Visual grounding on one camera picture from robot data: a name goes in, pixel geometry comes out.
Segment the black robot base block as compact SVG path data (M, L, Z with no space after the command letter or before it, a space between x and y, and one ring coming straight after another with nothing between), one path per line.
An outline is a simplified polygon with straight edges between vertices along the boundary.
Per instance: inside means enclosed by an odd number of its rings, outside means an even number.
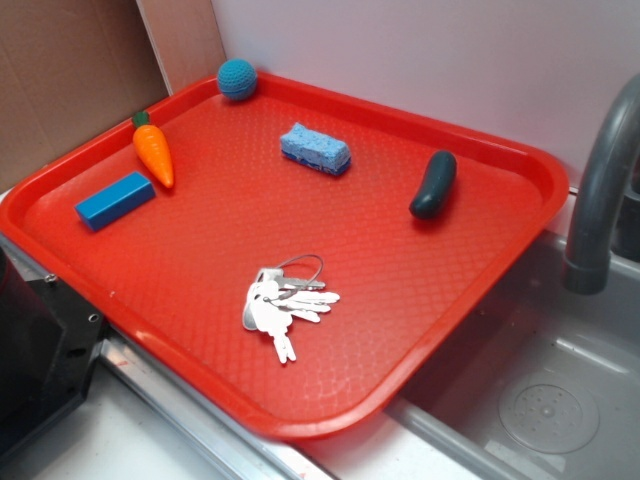
M26 280L1 254L1 461L87 397L104 317L62 279Z

